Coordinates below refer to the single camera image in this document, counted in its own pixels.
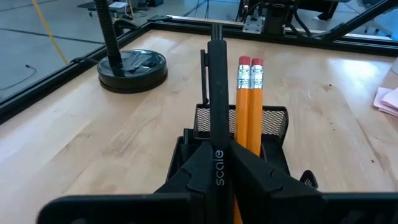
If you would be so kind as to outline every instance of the pencil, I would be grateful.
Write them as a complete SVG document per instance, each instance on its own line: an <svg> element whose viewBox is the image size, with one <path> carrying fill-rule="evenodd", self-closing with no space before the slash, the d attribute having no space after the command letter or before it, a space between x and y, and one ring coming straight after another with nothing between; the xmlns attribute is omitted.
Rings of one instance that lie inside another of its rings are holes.
<svg viewBox="0 0 398 224"><path fill-rule="evenodd" d="M262 133L262 76L264 60L254 58L250 71L248 149L260 156Z"/></svg>
<svg viewBox="0 0 398 224"><path fill-rule="evenodd" d="M248 115L250 97L250 57L239 58L239 68L236 87L236 129L235 141L243 147L248 146ZM234 224L242 223L241 214L234 198Z"/></svg>

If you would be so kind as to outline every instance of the wooden table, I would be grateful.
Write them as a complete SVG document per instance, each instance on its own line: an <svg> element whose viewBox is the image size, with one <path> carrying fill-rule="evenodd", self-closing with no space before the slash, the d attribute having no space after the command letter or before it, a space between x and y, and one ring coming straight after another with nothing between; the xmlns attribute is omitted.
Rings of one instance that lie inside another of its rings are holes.
<svg viewBox="0 0 398 224"><path fill-rule="evenodd" d="M0 126L0 223L33 223L61 195L145 194L165 181L175 141L201 100L209 36L152 30L124 49L164 54L169 77L135 95L100 87L93 67ZM229 100L238 57L265 58L264 104L290 115L292 176L311 169L327 192L398 190L398 118L371 105L395 88L394 58L228 41Z"/></svg>

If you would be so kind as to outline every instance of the gray floor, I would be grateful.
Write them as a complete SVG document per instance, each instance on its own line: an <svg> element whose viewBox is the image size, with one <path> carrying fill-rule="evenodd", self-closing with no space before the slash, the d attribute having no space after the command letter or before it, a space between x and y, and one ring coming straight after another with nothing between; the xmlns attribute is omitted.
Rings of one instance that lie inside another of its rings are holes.
<svg viewBox="0 0 398 224"><path fill-rule="evenodd" d="M68 60L82 56L98 48L103 37L96 13L88 15L86 9L77 8L79 4L91 0L37 0L40 9L51 28L56 41L60 45ZM136 18L135 23L142 25L146 20L157 14L173 14L191 17L205 17L206 4L197 10L197 0L164 0L164 4L144 11L147 16ZM209 18L233 20L238 10L239 0L214 0L209 3ZM356 0L339 7L330 21L316 21L313 18L318 12L299 10L298 14L310 29L327 30L341 22L355 17L364 9L359 7ZM380 16L377 21L384 26L391 27L398 35L398 10ZM354 30L363 34L363 28ZM64 63L57 54L50 39L45 36L45 29L33 7L31 0L2 0L0 1L0 47L2 54L0 62L0 101L17 93L30 84L46 77L58 70ZM24 65L28 64L37 69L35 75L26 81L10 88L5 87L18 83L28 77L32 70Z"/></svg>
<svg viewBox="0 0 398 224"><path fill-rule="evenodd" d="M85 55L101 46L79 41L103 42L96 13L90 17L86 9L76 7L90 0L38 0L37 2L53 35L61 37L61 39L56 38L56 41L67 60ZM144 11L147 16L136 18L135 23L142 25L148 18L157 14L182 16L196 5L197 2L194 0L164 0L163 5ZM22 32L46 34L31 1L0 1L0 48L2 49L0 101L65 65L48 37ZM37 72L26 81L7 88L32 73L25 64L36 68Z"/></svg>

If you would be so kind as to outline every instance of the pencil eraser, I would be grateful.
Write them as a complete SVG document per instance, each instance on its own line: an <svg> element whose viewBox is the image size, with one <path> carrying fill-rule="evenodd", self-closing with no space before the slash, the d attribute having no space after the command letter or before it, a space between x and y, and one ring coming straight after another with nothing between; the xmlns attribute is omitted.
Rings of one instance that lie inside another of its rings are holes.
<svg viewBox="0 0 398 224"><path fill-rule="evenodd" d="M249 56L240 56L239 58L239 64L240 65L250 65L250 57Z"/></svg>
<svg viewBox="0 0 398 224"><path fill-rule="evenodd" d="M264 66L264 59L263 58L254 58L251 60L251 66L253 65L261 65Z"/></svg>

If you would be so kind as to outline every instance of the round black base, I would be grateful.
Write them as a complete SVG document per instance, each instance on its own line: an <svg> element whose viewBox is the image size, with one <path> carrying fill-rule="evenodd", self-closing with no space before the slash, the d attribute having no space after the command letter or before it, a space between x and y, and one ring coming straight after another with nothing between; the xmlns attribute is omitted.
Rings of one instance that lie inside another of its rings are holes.
<svg viewBox="0 0 398 224"><path fill-rule="evenodd" d="M111 67L108 58L97 65L99 82L115 93L140 93L162 84L167 78L166 59L151 50L120 52L122 66Z"/></svg>

